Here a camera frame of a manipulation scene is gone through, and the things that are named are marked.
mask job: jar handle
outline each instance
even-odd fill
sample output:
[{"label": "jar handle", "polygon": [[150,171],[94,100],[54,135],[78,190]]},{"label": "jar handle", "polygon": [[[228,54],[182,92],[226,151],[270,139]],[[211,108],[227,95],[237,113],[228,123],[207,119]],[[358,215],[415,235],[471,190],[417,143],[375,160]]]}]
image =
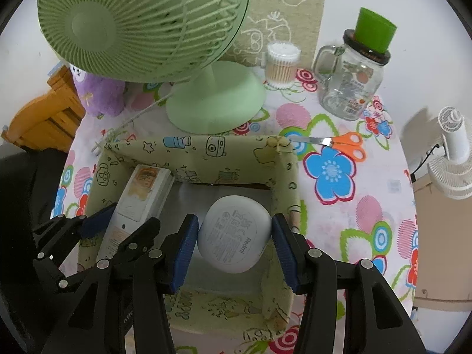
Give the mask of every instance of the jar handle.
[{"label": "jar handle", "polygon": [[336,45],[325,45],[322,47],[315,59],[313,72],[319,80],[331,77],[336,69],[337,58],[344,53],[343,47]]}]

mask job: white fan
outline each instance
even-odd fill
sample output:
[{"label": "white fan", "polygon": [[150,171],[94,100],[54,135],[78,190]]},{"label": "white fan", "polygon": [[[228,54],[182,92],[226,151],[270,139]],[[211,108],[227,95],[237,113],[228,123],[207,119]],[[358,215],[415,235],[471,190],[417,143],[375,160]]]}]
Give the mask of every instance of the white fan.
[{"label": "white fan", "polygon": [[456,108],[447,106],[437,116],[442,129],[438,144],[443,144],[445,156],[428,163],[431,181],[443,194],[453,199],[472,195],[472,121]]}]

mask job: wooden chair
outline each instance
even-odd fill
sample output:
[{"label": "wooden chair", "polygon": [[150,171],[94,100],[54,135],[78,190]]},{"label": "wooden chair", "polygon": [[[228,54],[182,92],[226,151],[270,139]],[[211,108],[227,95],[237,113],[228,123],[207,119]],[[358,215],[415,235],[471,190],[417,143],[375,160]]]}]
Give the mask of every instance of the wooden chair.
[{"label": "wooden chair", "polygon": [[50,77],[48,85],[51,90],[24,105],[1,136],[19,147],[52,147],[67,153],[86,111],[67,67]]}]

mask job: fan grille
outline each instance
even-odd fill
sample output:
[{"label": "fan grille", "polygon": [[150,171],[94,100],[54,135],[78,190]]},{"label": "fan grille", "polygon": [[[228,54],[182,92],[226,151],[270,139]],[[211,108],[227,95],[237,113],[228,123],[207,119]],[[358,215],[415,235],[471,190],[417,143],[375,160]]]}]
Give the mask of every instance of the fan grille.
[{"label": "fan grille", "polygon": [[437,119],[441,129],[448,133],[459,130],[464,121],[461,113],[453,106],[442,108]]},{"label": "fan grille", "polygon": [[[467,140],[472,150],[472,122],[463,118],[466,126]],[[462,164],[454,164],[445,156],[436,157],[428,163],[431,181],[443,194],[454,199],[463,199],[472,195],[472,153]]]},{"label": "fan grille", "polygon": [[38,0],[41,30],[65,60],[135,82],[179,80],[231,45],[248,0]]}]

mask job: green lid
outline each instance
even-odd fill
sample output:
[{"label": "green lid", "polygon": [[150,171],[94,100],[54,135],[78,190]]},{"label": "green lid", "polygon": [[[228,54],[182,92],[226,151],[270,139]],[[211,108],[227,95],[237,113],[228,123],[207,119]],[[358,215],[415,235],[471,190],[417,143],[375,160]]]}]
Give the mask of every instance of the green lid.
[{"label": "green lid", "polygon": [[369,9],[361,8],[354,38],[376,52],[385,53],[395,31],[396,26],[385,17]]}]

